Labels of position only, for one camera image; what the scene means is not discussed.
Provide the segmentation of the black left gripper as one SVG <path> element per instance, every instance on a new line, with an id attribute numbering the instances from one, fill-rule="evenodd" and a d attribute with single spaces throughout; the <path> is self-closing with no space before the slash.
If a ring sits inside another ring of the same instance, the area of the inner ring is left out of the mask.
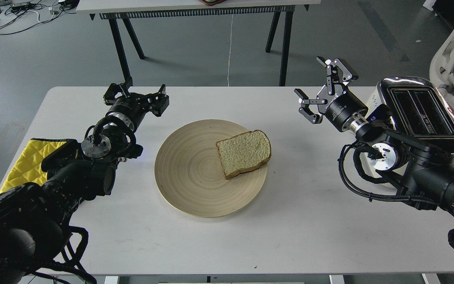
<path id="1" fill-rule="evenodd" d="M 124 83 L 110 84 L 103 96 L 103 102 L 106 105 L 112 105 L 106 116 L 120 113 L 131 121 L 142 121 L 144 116 L 151 112 L 156 117 L 161 117 L 169 106 L 166 85 L 162 84 L 158 92 L 148 95 L 130 93 L 128 89 L 131 86 L 133 86 L 132 77 L 127 77 Z M 118 93 L 121 93 L 121 97 L 116 98 Z"/>

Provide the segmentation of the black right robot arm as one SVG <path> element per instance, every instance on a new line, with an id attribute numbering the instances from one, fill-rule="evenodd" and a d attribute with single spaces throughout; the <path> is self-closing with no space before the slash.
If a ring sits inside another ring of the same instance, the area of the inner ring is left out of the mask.
<path id="1" fill-rule="evenodd" d="M 295 89 L 299 112 L 312 124 L 326 118 L 337 131 L 355 135 L 338 158 L 343 184 L 370 201 L 440 208 L 454 217 L 454 115 L 437 88 L 420 77 L 384 78 L 371 111 L 348 88 L 358 79 L 348 63 L 316 59 L 326 69 L 326 84 L 315 99 Z M 447 241 L 454 249 L 454 228 Z"/>

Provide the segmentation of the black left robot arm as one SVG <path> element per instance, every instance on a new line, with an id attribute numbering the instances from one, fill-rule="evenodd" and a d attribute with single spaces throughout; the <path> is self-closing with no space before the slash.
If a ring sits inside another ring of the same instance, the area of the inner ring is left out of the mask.
<path id="1" fill-rule="evenodd" d="M 17 284 L 29 274 L 65 283 L 39 269 L 96 283 L 80 262 L 88 232 L 70 225 L 72 214 L 82 202 L 111 194 L 118 164 L 141 156 L 135 132 L 144 116 L 160 117 L 169 106 L 165 84 L 142 95 L 128 90 L 132 82 L 128 77 L 109 86 L 103 99 L 110 109 L 87 129 L 83 142 L 66 140 L 44 158 L 42 185 L 25 182 L 0 194 L 0 284 Z"/>

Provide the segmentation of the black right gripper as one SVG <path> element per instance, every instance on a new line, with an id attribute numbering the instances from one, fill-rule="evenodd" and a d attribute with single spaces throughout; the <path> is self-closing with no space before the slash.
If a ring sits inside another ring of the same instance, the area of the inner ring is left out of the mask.
<path id="1" fill-rule="evenodd" d="M 353 70 L 349 63 L 343 59 L 325 59 L 317 56 L 317 61 L 326 68 L 326 84 L 317 94 L 317 99 L 310 99 L 300 88 L 294 92 L 299 97 L 299 113 L 312 124 L 322 122 L 324 115 L 334 127 L 345 132 L 350 129 L 348 120 L 354 113 L 362 116 L 367 114 L 367 106 L 348 90 L 347 85 L 359 78 L 358 73 Z M 311 105 L 318 105 L 318 112 L 314 113 Z"/>

